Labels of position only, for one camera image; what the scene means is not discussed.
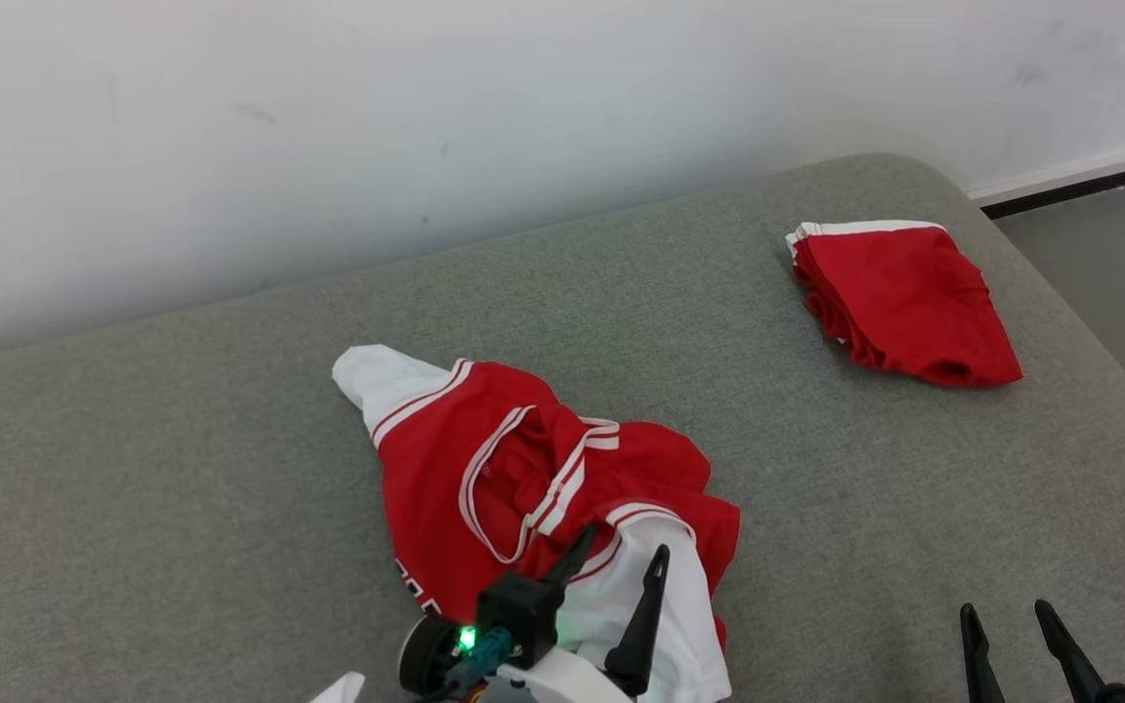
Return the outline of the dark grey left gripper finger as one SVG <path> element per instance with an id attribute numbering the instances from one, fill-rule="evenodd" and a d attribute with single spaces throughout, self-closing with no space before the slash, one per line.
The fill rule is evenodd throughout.
<path id="1" fill-rule="evenodd" d="M 566 588 L 567 584 L 584 568 L 584 564 L 588 561 L 591 547 L 594 546 L 598 531 L 597 524 L 588 524 L 580 530 L 574 542 L 566 548 L 566 551 L 555 560 L 551 569 L 546 573 L 544 586 L 554 589 Z"/>
<path id="2" fill-rule="evenodd" d="M 628 697 L 639 697 L 648 687 L 652 654 L 670 568 L 670 549 L 662 544 L 652 552 L 645 569 L 642 595 L 622 632 L 621 640 L 606 655 L 606 677 Z"/>

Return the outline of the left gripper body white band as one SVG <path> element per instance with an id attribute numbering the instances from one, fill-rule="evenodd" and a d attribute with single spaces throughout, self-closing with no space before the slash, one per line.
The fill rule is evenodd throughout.
<path id="1" fill-rule="evenodd" d="M 447 676 L 487 636 L 477 627 L 426 614 L 410 629 L 398 655 L 398 683 L 415 702 L 634 702 L 606 672 L 580 655 L 554 648 L 526 669 L 505 660 L 478 681 Z"/>

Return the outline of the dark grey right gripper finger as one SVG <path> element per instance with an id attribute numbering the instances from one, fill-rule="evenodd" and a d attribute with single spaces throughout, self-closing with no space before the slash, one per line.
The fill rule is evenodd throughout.
<path id="1" fill-rule="evenodd" d="M 964 603 L 960 609 L 960 631 L 963 637 L 963 659 L 970 703 L 1004 703 L 1004 690 L 996 681 L 994 668 L 988 660 L 988 639 L 976 609 Z"/>
<path id="2" fill-rule="evenodd" d="M 1074 637 L 1070 634 L 1062 619 L 1059 618 L 1058 611 L 1048 604 L 1047 600 L 1037 600 L 1034 604 L 1034 613 L 1046 648 L 1058 659 L 1060 669 L 1062 669 L 1072 700 L 1074 702 L 1098 702 L 1106 683 L 1095 669 L 1094 664 L 1086 657 L 1084 651 L 1076 643 Z"/>

